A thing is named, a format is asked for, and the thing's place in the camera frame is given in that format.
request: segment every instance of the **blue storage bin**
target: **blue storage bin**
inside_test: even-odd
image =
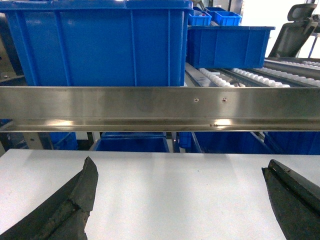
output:
[[[208,26],[211,22],[211,15],[205,11],[200,10],[198,7],[193,8],[194,11],[189,13],[188,24],[191,26]]]
[[[180,86],[187,0],[0,1],[29,86]]]
[[[11,121],[11,119],[0,119],[0,126],[3,126],[7,123],[9,123]]]
[[[114,132],[103,132],[101,134],[101,138],[166,138],[166,132],[121,132],[121,131],[114,131]]]
[[[223,8],[221,7],[207,7],[207,13],[211,15],[212,17],[212,21],[215,20],[215,15],[216,15],[216,12],[223,12],[223,11],[226,11],[224,10]]]
[[[168,153],[165,137],[120,137],[101,138],[94,151]]]
[[[190,26],[186,61],[195,68],[262,68],[270,26]]]
[[[274,151],[252,132],[196,132],[195,141],[203,153],[274,154]]]
[[[288,131],[265,133],[264,142],[278,154],[320,155],[320,132]]]
[[[179,132],[179,147],[182,149],[191,148],[192,133],[190,131]]]
[[[65,138],[69,134],[69,132],[67,131],[50,132],[49,134],[50,134],[52,144],[56,144],[61,139]]]
[[[238,26],[241,16],[232,11],[216,11],[214,13],[214,21],[220,26]]]
[[[57,140],[58,138],[55,138],[55,137],[58,137],[59,135],[61,137],[62,134],[60,132],[57,132],[57,135],[52,138],[52,135],[54,134],[55,132],[50,133],[54,150],[77,150],[78,149],[78,142],[77,142],[75,132],[64,132],[64,134],[66,135],[57,142],[54,142],[52,139]]]

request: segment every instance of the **chair backrest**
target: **chair backrest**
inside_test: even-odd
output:
[[[297,4],[291,7],[288,12],[288,21],[301,21],[306,18],[311,18],[312,13],[316,9],[317,4],[304,3]]]
[[[277,37],[269,57],[295,57],[301,47],[314,32],[318,23],[312,18],[312,12],[316,9],[316,4],[294,5],[287,16],[285,23]]]

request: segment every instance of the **metal rail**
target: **metal rail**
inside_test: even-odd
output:
[[[1,132],[319,131],[319,88],[0,87]]]
[[[254,80],[250,79],[249,77],[243,76],[243,75],[238,74],[236,72],[233,72],[231,70],[220,68],[220,69],[218,69],[218,71],[220,73],[238,81],[239,83],[242,83],[242,84],[249,86],[249,87],[269,87],[269,85],[267,85],[267,84],[254,81]]]
[[[251,72],[253,74],[257,74],[260,76],[263,76],[264,78],[270,78],[273,79],[277,82],[281,82],[283,84],[288,84],[291,87],[309,87],[309,88],[317,88],[317,86],[312,85],[312,84],[308,84],[306,82],[301,82],[301,81],[295,81],[292,79],[288,79],[286,77],[283,76],[278,76],[269,72],[265,72],[265,71],[260,71],[257,69],[244,69],[245,71]]]
[[[299,76],[304,76],[306,78],[312,78],[315,80],[319,80],[320,78],[320,70],[318,67],[312,66],[295,66],[286,64],[279,61],[265,60],[264,67],[268,69],[274,69],[282,72],[286,72],[289,74],[296,74]]]
[[[195,69],[189,63],[185,64],[185,72],[190,77],[191,81],[195,86],[198,87],[218,87],[214,82],[212,82],[209,78],[203,75],[200,71]]]
[[[277,62],[282,62],[282,61],[283,62],[293,62],[293,63],[298,63],[298,64],[302,64],[304,61],[320,63],[319,58],[267,57],[265,60],[272,60],[272,61],[277,61]]]

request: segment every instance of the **white tabletop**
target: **white tabletop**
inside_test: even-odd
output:
[[[87,156],[99,172],[89,240],[284,240],[261,168],[276,159],[320,185],[320,156],[12,149],[0,158],[0,233]]]

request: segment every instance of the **stainless steel rail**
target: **stainless steel rail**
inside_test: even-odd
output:
[[[319,88],[0,87],[1,132],[319,131]]]

